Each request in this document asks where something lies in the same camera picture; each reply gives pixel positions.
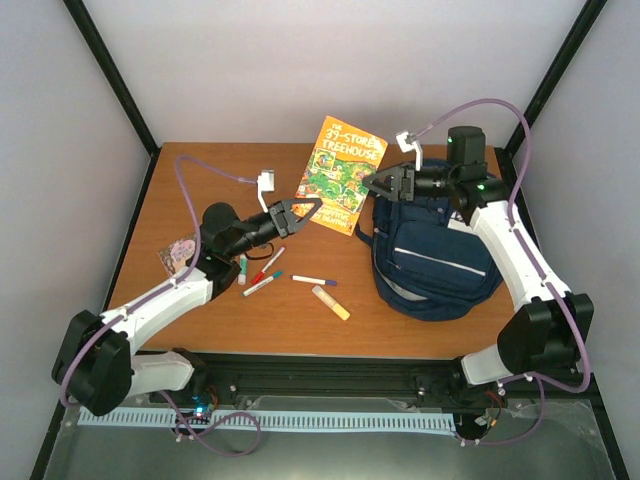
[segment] white wall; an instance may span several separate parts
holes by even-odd
[[[27,478],[71,317],[102,306],[147,158],[61,1],[0,2],[0,477]]]
[[[391,140],[480,97],[524,108],[583,3],[86,1],[162,142],[311,142],[327,114]],[[461,123],[499,145],[516,125],[490,106]]]
[[[596,309],[587,347],[640,478],[640,2],[609,2],[534,129],[525,194],[549,263]]]

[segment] tabletop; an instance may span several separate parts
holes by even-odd
[[[262,169],[275,171],[276,190],[267,204],[293,198],[313,149],[312,144],[166,143],[153,173],[110,307],[117,307],[167,278],[158,251],[194,232],[176,180],[174,161],[182,154],[234,175],[256,178]],[[425,158],[446,156],[445,146],[424,146]],[[390,145],[380,168],[412,161]],[[489,170],[499,175],[492,148]],[[184,178],[199,216],[212,203],[231,204],[240,219],[261,211],[256,187],[240,184],[183,162]],[[360,216],[371,231],[368,199]],[[191,351],[265,354],[304,354],[392,358],[453,358],[495,343],[513,315],[509,292],[502,284],[494,295],[463,318],[422,322],[392,310],[376,291],[368,246],[309,222],[299,233],[274,241],[286,251],[271,271],[284,274],[248,297],[247,287],[234,283],[212,302],[196,308],[160,331],[145,345],[148,350],[183,347]],[[266,263],[249,262],[249,279]],[[313,285],[294,282],[290,275],[336,280],[324,287],[350,313],[347,321],[323,305]]]

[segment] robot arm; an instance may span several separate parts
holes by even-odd
[[[405,133],[399,134],[398,142],[408,152],[413,144],[403,147]],[[422,151],[416,150],[416,155],[421,157]],[[500,179],[487,174],[481,129],[450,129],[447,160],[449,169],[416,169],[404,163],[370,175],[363,183],[396,202],[412,201],[415,196],[449,197],[496,262],[516,313],[496,344],[459,359],[466,384],[482,385],[539,368],[574,364],[579,357],[575,339],[547,284],[560,293],[583,339],[593,316],[591,300],[571,293],[553,272],[522,225],[515,205],[510,221],[509,192]]]
[[[296,204],[313,204],[313,208],[299,218],[291,210]],[[177,391],[190,383],[190,391],[202,391],[204,385],[198,382],[204,375],[196,373],[203,366],[189,352],[135,354],[158,331],[226,291],[240,271],[233,257],[276,237],[285,238],[298,232],[321,206],[320,199],[283,200],[240,221],[230,205],[211,205],[200,226],[200,254],[191,260],[195,265],[183,267],[165,282],[121,307],[100,315],[88,311],[77,314],[69,324],[56,358],[53,379],[62,384],[78,352],[96,332],[121,318],[82,357],[71,376],[69,395],[94,415],[105,415],[135,394]]]

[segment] orange book cover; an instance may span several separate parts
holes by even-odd
[[[297,198],[322,199],[311,221],[351,235],[368,193],[362,179],[376,172],[386,149],[383,139],[325,118],[296,192]],[[303,216],[310,209],[310,205],[298,205],[294,212]]]

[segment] cable connector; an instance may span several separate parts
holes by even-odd
[[[402,153],[416,152],[416,172],[422,168],[422,146],[418,141],[418,137],[414,133],[405,130],[396,135],[398,146]]]
[[[260,175],[258,175],[258,202],[260,202],[260,206],[264,213],[267,213],[269,209],[267,208],[267,204],[262,198],[262,194],[264,192],[273,192],[276,189],[276,174],[273,170],[263,170]]]

